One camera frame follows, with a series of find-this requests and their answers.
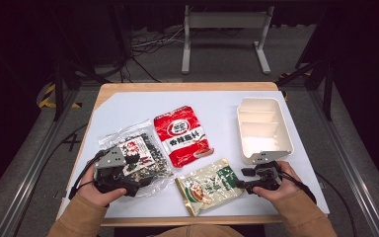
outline white container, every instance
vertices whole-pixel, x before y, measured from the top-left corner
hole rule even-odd
[[[238,107],[243,160],[248,165],[287,157],[293,145],[279,103],[273,98],[244,98]]]

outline white stand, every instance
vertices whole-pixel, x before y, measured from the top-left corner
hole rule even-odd
[[[260,60],[264,74],[269,74],[270,69],[264,54],[264,43],[273,7],[266,12],[190,12],[186,6],[184,30],[186,39],[184,44],[183,68],[184,74],[190,73],[190,28],[258,28],[262,29],[261,40],[255,41],[255,50]]]

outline forearm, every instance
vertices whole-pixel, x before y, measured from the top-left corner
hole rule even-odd
[[[67,205],[60,218],[51,226],[48,236],[95,237],[106,213],[106,207],[95,205],[77,195]]]
[[[278,210],[290,236],[337,236],[331,221],[303,191],[272,204]]]

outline floor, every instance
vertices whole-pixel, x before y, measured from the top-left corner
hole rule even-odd
[[[124,83],[154,82],[154,79],[162,82],[275,82],[280,74],[294,70],[313,30],[314,26],[269,30],[265,42],[269,75],[262,74],[252,46],[257,38],[255,32],[216,30],[192,34],[188,75],[181,73],[183,44],[182,38],[178,38],[159,50],[152,48],[152,53],[136,53],[135,59],[144,70],[136,61],[128,60],[127,67],[121,70],[122,77],[117,73],[109,80]],[[109,70],[107,67],[97,69],[98,72]],[[307,91],[303,83],[304,78],[298,78],[279,89],[287,94],[287,106],[321,182],[331,211],[329,219],[339,236],[379,236],[379,173],[354,129],[341,96],[335,88],[333,121],[327,121],[319,104],[322,103],[322,86],[317,91]],[[82,78],[79,91],[66,91],[69,109],[58,121],[53,121],[54,108],[41,109],[36,125],[0,181],[0,236],[46,235],[65,196],[100,86]],[[72,103],[80,106],[70,108]],[[27,177],[33,181],[26,187]],[[367,197],[361,195],[362,186],[357,184],[364,186]],[[24,191],[25,198],[20,198],[19,190]],[[100,236],[114,236],[114,229],[103,227]],[[286,236],[286,233],[280,223],[267,224],[265,236]]]

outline table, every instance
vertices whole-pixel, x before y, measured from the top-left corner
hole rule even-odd
[[[238,154],[242,155],[242,153],[239,153],[241,145],[235,142],[238,139],[236,137],[238,135],[236,108],[240,105],[241,99],[251,96],[278,100],[294,146],[293,153],[286,160],[297,171],[303,182],[310,187],[318,200],[319,208],[324,213],[329,214],[325,198],[282,93],[278,92],[275,84],[270,82],[103,85],[66,190],[70,191],[70,187],[85,167],[86,162],[99,150],[98,137],[109,134],[113,129],[117,130],[145,119],[153,119],[156,115],[161,115],[183,105],[192,106],[206,132],[209,143],[215,148],[215,151],[208,157],[175,170],[177,176],[187,174],[215,160],[226,158],[235,174],[238,177],[243,177],[240,168],[247,166],[243,164],[241,158],[237,158]],[[136,100],[136,98],[141,99],[142,97],[143,99],[150,97],[150,100]],[[163,100],[172,102],[170,104],[159,104]],[[128,114],[127,111],[134,111],[134,113]],[[68,202],[68,198],[63,200],[57,216],[60,216]],[[122,197],[112,202],[103,226],[178,226],[197,223],[259,224],[279,221],[281,221],[280,217],[269,201],[256,196],[249,196],[247,193],[228,203],[202,210],[198,217],[190,217],[178,189],[175,184],[171,184],[151,197]]]

